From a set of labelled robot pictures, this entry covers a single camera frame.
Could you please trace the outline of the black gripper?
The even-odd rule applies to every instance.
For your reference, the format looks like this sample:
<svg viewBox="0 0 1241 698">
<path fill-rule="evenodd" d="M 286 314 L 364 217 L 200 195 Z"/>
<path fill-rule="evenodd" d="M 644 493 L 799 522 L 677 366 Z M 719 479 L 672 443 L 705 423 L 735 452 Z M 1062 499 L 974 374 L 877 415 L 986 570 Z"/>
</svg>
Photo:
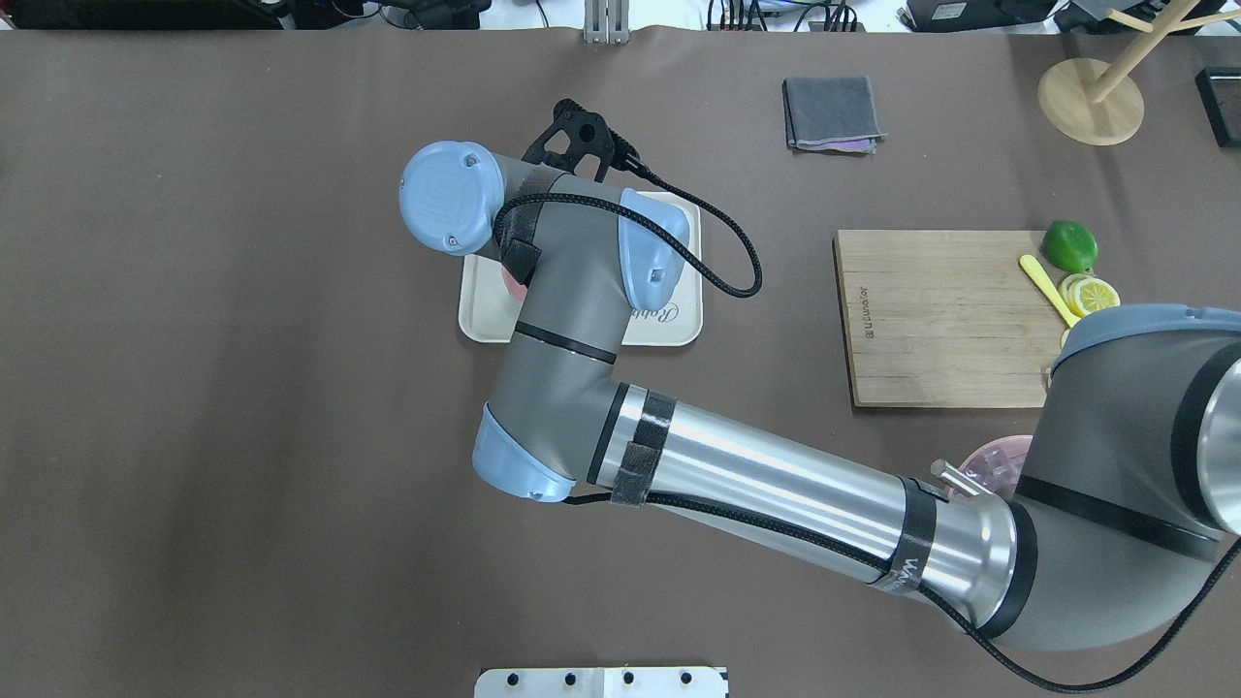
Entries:
<svg viewBox="0 0 1241 698">
<path fill-rule="evenodd" d="M 598 184 L 606 180 L 608 171 L 635 175 L 643 171 L 643 160 L 635 147 L 611 129 L 603 116 L 563 98 L 553 106 L 553 123 L 527 147 L 522 161 L 575 173 L 587 156 L 598 160 L 593 176 Z"/>
</svg>

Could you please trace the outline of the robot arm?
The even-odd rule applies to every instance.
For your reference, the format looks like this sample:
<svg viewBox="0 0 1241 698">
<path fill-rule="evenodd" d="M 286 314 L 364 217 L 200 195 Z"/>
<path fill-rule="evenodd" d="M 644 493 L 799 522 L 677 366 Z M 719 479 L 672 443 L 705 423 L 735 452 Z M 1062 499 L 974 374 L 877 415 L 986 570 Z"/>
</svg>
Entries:
<svg viewBox="0 0 1241 698">
<path fill-rule="evenodd" d="M 527 297 L 472 452 L 489 486 L 670 507 L 926 599 L 984 647 L 1093 650 L 1184 621 L 1239 532 L 1239 313 L 1131 304 L 1069 332 L 1013 496 L 956 494 L 616 380 L 625 323 L 688 252 L 674 205 L 558 159 L 436 142 L 398 190 L 413 238 L 499 261 Z"/>
</svg>

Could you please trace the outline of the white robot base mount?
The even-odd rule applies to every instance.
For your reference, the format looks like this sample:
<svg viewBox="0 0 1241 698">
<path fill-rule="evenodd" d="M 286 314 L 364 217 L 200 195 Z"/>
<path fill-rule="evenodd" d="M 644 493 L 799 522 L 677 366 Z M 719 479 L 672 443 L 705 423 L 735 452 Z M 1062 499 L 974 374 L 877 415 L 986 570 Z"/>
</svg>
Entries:
<svg viewBox="0 0 1241 698">
<path fill-rule="evenodd" d="M 474 697 L 730 697 L 726 668 L 711 666 L 611 666 L 493 668 Z"/>
</svg>

